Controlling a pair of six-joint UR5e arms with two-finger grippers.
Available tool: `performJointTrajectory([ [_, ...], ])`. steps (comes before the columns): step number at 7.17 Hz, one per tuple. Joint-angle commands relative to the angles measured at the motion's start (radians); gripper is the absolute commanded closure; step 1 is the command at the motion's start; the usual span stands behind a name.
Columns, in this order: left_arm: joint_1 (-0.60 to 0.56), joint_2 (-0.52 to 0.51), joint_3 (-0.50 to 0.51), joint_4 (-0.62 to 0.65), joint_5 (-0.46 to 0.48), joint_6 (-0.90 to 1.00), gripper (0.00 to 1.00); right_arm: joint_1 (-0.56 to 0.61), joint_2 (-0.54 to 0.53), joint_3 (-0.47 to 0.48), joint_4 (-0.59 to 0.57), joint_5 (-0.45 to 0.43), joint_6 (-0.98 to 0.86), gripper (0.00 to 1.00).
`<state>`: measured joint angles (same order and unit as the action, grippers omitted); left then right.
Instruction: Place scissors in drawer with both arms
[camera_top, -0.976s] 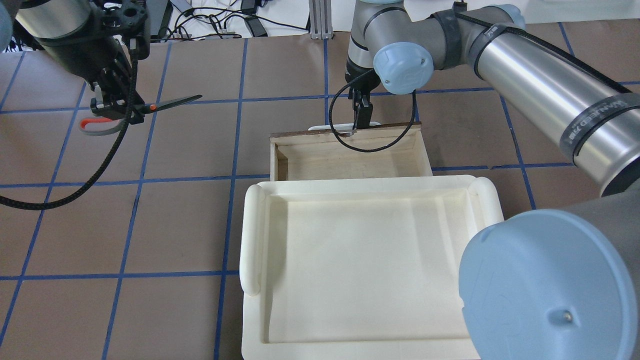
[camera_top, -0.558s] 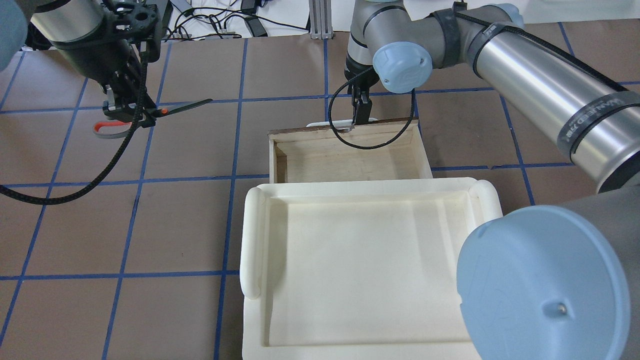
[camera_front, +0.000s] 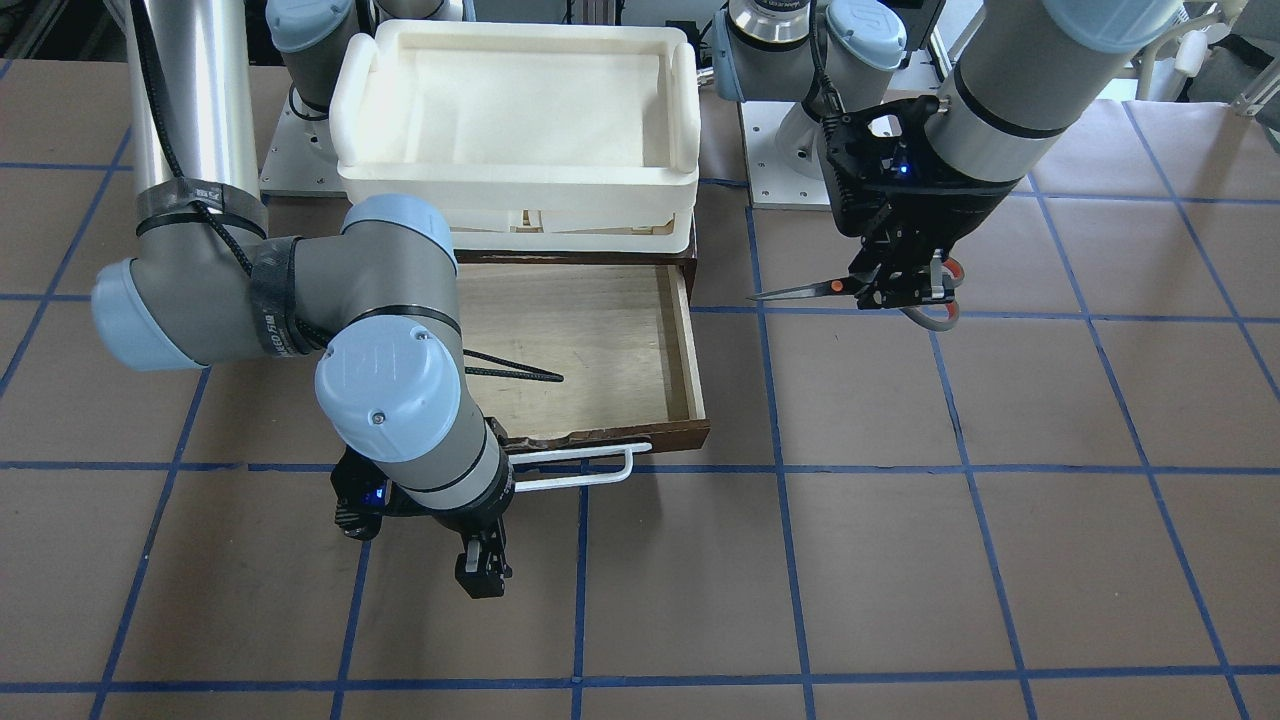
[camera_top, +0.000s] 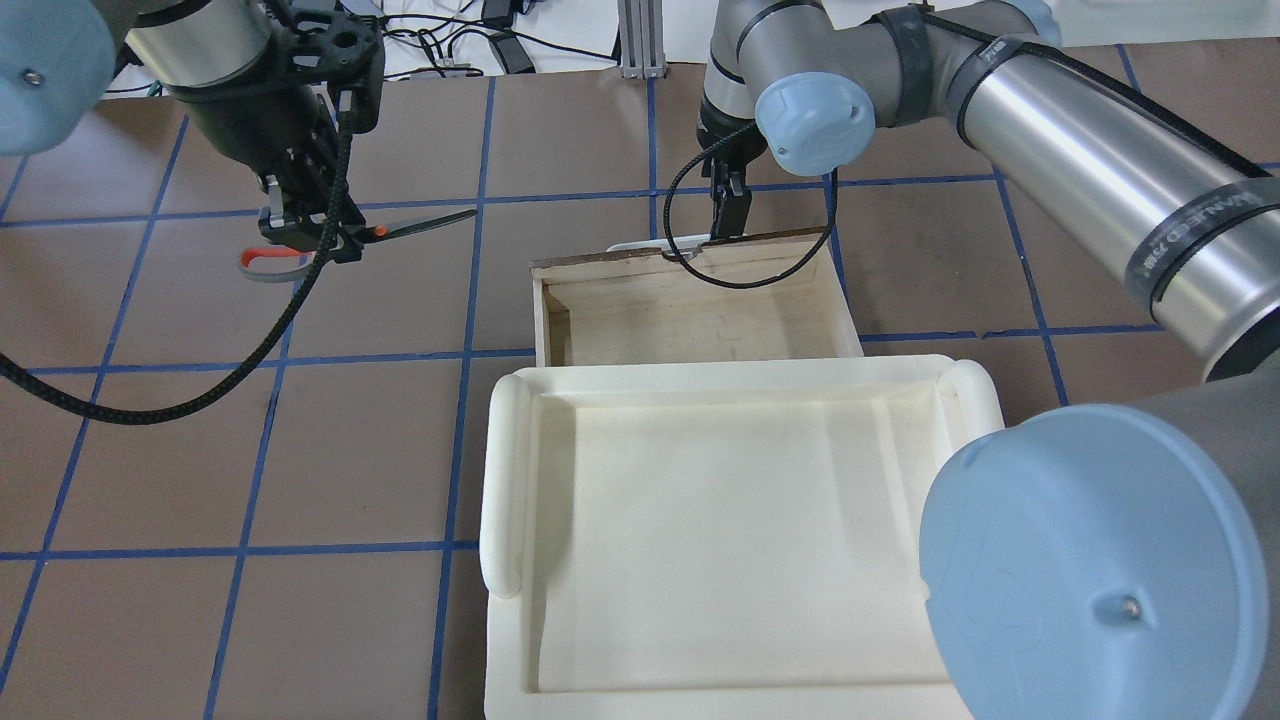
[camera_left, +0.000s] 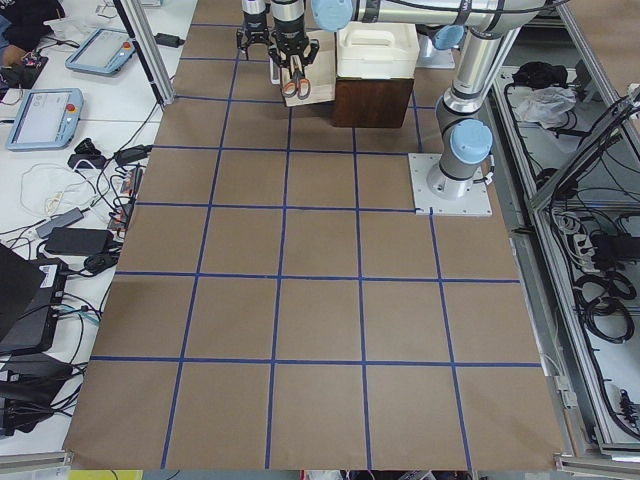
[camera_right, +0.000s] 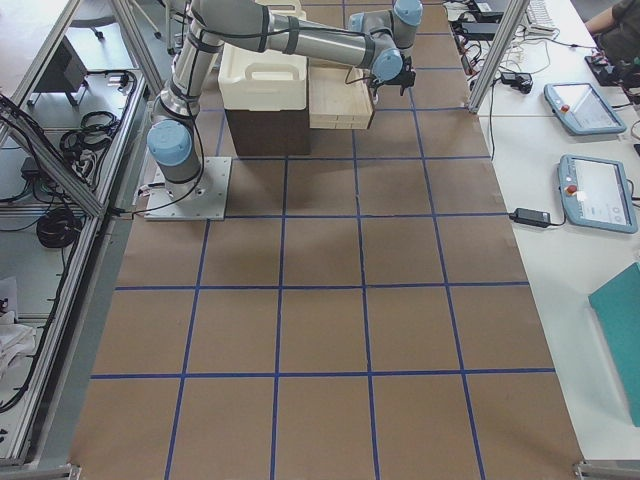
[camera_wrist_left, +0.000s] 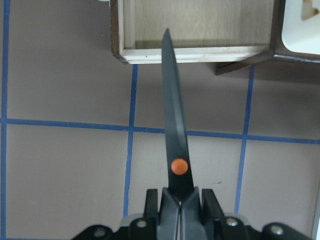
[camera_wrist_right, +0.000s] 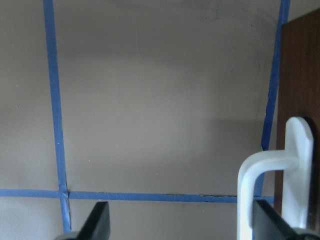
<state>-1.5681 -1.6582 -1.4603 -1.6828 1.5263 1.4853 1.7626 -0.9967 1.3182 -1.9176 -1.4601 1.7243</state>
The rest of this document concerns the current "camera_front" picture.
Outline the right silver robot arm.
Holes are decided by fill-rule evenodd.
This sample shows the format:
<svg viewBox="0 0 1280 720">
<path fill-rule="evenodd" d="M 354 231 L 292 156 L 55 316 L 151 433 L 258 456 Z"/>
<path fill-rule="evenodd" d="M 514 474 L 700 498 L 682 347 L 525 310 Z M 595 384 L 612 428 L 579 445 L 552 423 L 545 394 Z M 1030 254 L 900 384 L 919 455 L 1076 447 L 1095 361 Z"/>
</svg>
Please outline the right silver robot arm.
<svg viewBox="0 0 1280 720">
<path fill-rule="evenodd" d="M 140 372 L 317 356 L 317 402 L 346 452 L 335 521 L 456 532 L 457 582 L 504 593 L 515 471 L 468 392 L 451 229 L 431 205 L 357 201 L 329 237 L 270 237 L 257 187 L 242 1 L 122 1 L 134 88 L 140 255 L 104 268 L 99 336 Z"/>
</svg>

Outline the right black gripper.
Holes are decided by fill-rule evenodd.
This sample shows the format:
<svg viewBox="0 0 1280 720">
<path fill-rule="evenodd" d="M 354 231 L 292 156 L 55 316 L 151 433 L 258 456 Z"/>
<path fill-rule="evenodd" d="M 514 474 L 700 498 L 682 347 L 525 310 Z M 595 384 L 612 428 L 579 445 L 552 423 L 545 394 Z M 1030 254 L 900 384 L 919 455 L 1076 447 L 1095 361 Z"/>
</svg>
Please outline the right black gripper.
<svg viewBox="0 0 1280 720">
<path fill-rule="evenodd" d="M 435 518 L 460 533 L 463 551 L 454 562 L 454 579 L 472 600 L 506 594 L 513 571 L 506 559 L 503 514 L 515 497 L 515 471 L 502 446 L 502 430 L 485 421 L 485 443 L 476 462 L 448 486 L 460 498 L 438 491 L 408 491 L 388 479 L 369 457 L 347 447 L 332 470 L 335 524 L 349 538 L 371 541 L 384 518 Z"/>
</svg>

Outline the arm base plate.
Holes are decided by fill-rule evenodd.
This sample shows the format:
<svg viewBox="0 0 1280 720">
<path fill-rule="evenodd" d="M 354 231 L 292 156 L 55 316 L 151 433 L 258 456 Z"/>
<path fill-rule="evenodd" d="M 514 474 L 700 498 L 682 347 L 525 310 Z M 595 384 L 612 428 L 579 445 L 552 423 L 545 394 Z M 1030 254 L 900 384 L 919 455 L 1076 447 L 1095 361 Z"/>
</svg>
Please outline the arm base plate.
<svg viewBox="0 0 1280 720">
<path fill-rule="evenodd" d="M 346 195 L 337 172 L 328 117 L 311 108 L 292 87 L 268 143 L 259 179 L 271 197 L 330 197 Z"/>
<path fill-rule="evenodd" d="M 797 102 L 740 105 L 751 202 L 756 208 L 827 211 L 819 126 Z"/>
</svg>

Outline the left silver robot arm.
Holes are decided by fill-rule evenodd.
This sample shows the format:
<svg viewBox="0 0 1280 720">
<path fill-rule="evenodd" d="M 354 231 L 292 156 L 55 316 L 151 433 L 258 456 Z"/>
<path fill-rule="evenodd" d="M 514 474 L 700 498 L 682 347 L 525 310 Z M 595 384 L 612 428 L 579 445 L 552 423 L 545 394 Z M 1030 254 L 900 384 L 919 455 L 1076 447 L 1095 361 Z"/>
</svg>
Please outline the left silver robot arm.
<svg viewBox="0 0 1280 720">
<path fill-rule="evenodd" d="M 847 296 L 956 320 L 955 243 L 1011 193 L 1178 1 L 987 1 L 934 94 L 884 101 L 908 29 L 879 1 L 730 1 L 712 23 L 718 94 L 788 102 L 794 154 L 826 184 L 847 273 L 763 301 Z"/>
</svg>

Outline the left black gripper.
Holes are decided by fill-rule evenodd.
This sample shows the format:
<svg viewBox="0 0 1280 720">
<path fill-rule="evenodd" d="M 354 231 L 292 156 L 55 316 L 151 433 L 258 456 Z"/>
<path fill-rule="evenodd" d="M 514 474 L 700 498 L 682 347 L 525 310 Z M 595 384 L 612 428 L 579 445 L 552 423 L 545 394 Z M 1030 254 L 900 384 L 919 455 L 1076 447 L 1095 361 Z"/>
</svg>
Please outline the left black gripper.
<svg viewBox="0 0 1280 720">
<path fill-rule="evenodd" d="M 910 270 L 916 306 L 948 304 L 945 260 L 1015 186 L 947 164 L 925 136 L 925 123 L 940 114 L 940 100 L 922 95 L 820 119 L 835 224 L 861 241 L 852 260 L 859 309 L 905 307 Z"/>
</svg>

